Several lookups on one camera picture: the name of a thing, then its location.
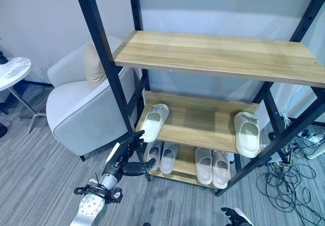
gray carpet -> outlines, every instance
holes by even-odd
[[[50,87],[29,85],[23,97],[37,110],[44,111]],[[101,173],[111,147],[102,147],[82,162],[56,141],[45,118],[39,118],[30,135],[26,134],[28,114],[18,101],[9,103],[9,115],[0,114],[8,133],[0,139],[0,225],[69,225],[82,196],[73,194],[94,173]],[[310,207],[325,215],[325,157],[298,160],[311,165],[317,177],[304,182],[310,188]],[[101,225],[226,225],[221,207],[239,207],[255,225],[301,225],[298,216],[274,209],[255,187],[259,168],[221,197],[210,189],[153,177],[123,177],[120,205],[109,205]]]

beige pillow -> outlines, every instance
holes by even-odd
[[[92,89],[96,89],[104,80],[107,79],[96,49],[88,42],[86,44],[84,55],[84,66],[88,84]]]

armchair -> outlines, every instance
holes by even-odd
[[[122,43],[109,37],[112,52]],[[53,65],[47,72],[55,87],[46,103],[53,136],[82,160],[89,153],[127,132],[109,80],[92,90],[86,80],[83,56],[86,44]],[[129,101],[135,90],[133,69],[123,67],[119,78]],[[136,122],[137,111],[132,114]]]

white slipper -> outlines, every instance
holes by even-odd
[[[141,130],[144,134],[141,137],[144,142],[150,143],[158,138],[161,127],[169,114],[169,108],[166,104],[156,104],[152,106],[142,124]]]
[[[236,148],[239,154],[253,158],[259,153],[258,120],[247,112],[239,112],[234,117]]]
[[[147,148],[145,151],[145,160],[149,161],[152,158],[156,159],[154,165],[151,168],[151,171],[156,171],[158,169],[162,149],[163,141],[156,141],[147,144]]]
[[[201,184],[212,182],[212,156],[211,150],[198,147],[195,150],[195,166],[197,177]]]
[[[212,183],[219,189],[225,189],[230,169],[228,154],[224,151],[212,151],[212,161]]]
[[[173,171],[177,157],[178,145],[170,142],[164,143],[164,150],[161,156],[160,171],[163,174],[170,174]]]

pair of slippers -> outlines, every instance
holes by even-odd
[[[174,143],[156,141],[147,145],[145,158],[147,161],[154,158],[156,162],[151,170],[156,171],[160,164],[160,171],[163,174],[170,174],[174,169],[175,160],[178,153],[178,146]]]
[[[248,112],[239,112],[234,117],[236,148],[239,154],[254,158],[260,151],[258,120]]]
[[[211,184],[219,189],[228,186],[230,163],[228,153],[198,147],[195,150],[197,178],[201,184]]]

